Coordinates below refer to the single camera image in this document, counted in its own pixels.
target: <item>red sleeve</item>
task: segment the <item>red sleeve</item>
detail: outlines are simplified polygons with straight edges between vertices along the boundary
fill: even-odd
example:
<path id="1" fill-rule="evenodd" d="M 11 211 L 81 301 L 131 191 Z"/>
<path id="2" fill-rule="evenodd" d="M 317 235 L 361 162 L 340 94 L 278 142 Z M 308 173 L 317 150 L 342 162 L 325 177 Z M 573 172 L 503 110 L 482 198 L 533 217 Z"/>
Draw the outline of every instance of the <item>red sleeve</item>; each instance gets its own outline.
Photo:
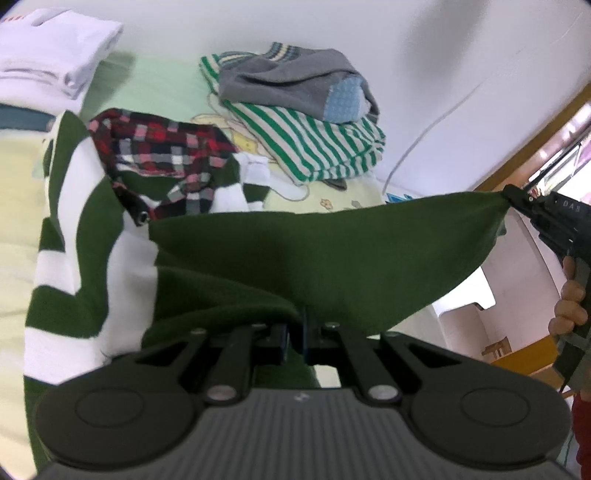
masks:
<path id="1" fill-rule="evenodd" d="M 577 462 L 581 465 L 581 480 L 591 480 L 591 402 L 575 395 L 572 412 L 574 437 L 579 444 Z"/>

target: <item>green and white striped clothing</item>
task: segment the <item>green and white striped clothing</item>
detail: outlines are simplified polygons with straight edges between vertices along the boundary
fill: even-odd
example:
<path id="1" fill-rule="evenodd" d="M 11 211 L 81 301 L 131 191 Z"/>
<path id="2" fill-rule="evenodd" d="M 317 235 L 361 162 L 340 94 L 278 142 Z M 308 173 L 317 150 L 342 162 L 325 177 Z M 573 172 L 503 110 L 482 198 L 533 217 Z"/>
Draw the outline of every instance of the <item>green and white striped clothing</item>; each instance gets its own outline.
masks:
<path id="1" fill-rule="evenodd" d="M 213 93 L 219 91 L 216 55 L 201 59 Z M 346 179 L 375 167 L 382 159 L 385 135 L 367 117 L 331 124 L 292 109 L 224 102 L 264 145 L 296 184 Z"/>
<path id="2" fill-rule="evenodd" d="M 509 208 L 499 193 L 458 193 L 329 215 L 231 212 L 136 226 L 71 112 L 56 119 L 43 172 L 24 356 L 38 468 L 47 457 L 35 405 L 54 385 L 197 327 L 293 325 L 304 307 L 365 335 L 386 330 L 474 272 Z M 257 368 L 256 384 L 313 385 L 296 356 L 288 362 L 287 375 Z"/>

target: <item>finger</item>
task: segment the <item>finger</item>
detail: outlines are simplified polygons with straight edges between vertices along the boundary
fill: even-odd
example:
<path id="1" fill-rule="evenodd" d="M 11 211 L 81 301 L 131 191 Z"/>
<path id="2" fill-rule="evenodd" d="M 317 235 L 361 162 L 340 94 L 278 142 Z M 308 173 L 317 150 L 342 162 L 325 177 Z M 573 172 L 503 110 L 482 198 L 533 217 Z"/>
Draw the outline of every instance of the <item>finger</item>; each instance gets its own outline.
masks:
<path id="1" fill-rule="evenodd" d="M 576 264 L 574 263 L 574 258 L 564 257 L 564 260 L 562 260 L 562 271 L 568 280 L 572 280 L 574 278 L 575 269 Z"/>
<path id="2" fill-rule="evenodd" d="M 554 317 L 552 320 L 550 320 L 550 323 L 548 324 L 548 331 L 550 332 L 550 335 L 552 335 L 553 337 L 572 332 L 573 328 L 574 323 L 571 320 L 566 319 L 564 317 Z"/>
<path id="3" fill-rule="evenodd" d="M 554 306 L 554 314 L 557 317 L 572 320 L 577 325 L 582 325 L 587 321 L 587 312 L 575 301 L 559 300 Z"/>
<path id="4" fill-rule="evenodd" d="M 560 298 L 563 300 L 581 301 L 585 298 L 585 290 L 574 280 L 569 280 L 562 286 Z"/>

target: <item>blue patterned patch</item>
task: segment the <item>blue patterned patch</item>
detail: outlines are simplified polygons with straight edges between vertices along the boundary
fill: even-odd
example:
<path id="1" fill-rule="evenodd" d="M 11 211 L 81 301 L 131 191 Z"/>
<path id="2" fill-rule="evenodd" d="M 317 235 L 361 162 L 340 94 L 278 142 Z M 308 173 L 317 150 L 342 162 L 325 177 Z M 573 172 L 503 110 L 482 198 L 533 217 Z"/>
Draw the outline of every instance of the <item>blue patterned patch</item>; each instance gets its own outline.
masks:
<path id="1" fill-rule="evenodd" d="M 386 196 L 388 197 L 388 203 L 400 203 L 406 202 L 407 200 L 414 200 L 413 197 L 407 195 L 406 193 L 402 197 L 399 197 L 398 195 L 392 195 L 391 193 L 387 193 Z"/>
<path id="2" fill-rule="evenodd" d="M 343 124 L 356 122 L 363 116 L 361 101 L 365 97 L 361 89 L 362 82 L 362 77 L 351 75 L 330 87 L 324 104 L 324 121 Z"/>

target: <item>white folded shirt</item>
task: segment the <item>white folded shirt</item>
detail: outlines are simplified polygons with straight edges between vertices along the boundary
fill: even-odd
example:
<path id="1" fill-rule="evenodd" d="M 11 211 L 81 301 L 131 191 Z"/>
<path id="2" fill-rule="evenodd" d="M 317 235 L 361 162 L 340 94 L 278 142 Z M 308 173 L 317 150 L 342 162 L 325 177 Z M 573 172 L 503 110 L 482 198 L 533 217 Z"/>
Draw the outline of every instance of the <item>white folded shirt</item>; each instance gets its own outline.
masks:
<path id="1" fill-rule="evenodd" d="M 40 9 L 0 24 L 0 102 L 79 113 L 96 68 L 121 36 L 119 22 Z"/>

